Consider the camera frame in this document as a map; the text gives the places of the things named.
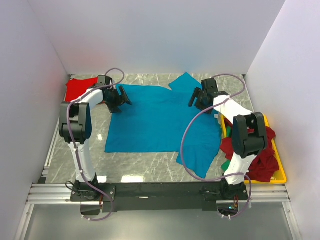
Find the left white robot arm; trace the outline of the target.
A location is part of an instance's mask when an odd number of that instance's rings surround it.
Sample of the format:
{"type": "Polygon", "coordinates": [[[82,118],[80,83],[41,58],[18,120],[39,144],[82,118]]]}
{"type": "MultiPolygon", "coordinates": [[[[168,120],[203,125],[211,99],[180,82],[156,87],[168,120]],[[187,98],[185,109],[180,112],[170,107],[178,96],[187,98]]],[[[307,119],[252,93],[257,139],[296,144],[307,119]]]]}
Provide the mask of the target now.
{"type": "Polygon", "coordinates": [[[104,103],[112,114],[121,113],[120,107],[131,105],[123,86],[104,74],[97,77],[97,82],[82,95],[60,104],[58,131],[68,144],[76,166],[76,180],[80,183],[93,184],[97,179],[90,156],[89,139],[92,135],[91,110],[104,103]]]}

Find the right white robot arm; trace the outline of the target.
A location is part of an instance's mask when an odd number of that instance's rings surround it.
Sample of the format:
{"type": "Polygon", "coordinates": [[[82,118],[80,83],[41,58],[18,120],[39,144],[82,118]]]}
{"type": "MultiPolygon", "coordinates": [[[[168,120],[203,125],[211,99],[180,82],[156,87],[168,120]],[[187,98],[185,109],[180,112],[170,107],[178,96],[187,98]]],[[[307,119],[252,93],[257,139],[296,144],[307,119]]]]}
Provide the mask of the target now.
{"type": "Polygon", "coordinates": [[[228,93],[219,91],[213,77],[202,80],[201,88],[194,89],[188,103],[189,107],[193,105],[202,113],[215,110],[232,123],[233,155],[224,175],[228,187],[242,184],[254,159],[268,146],[264,115],[244,108],[228,93]]]}

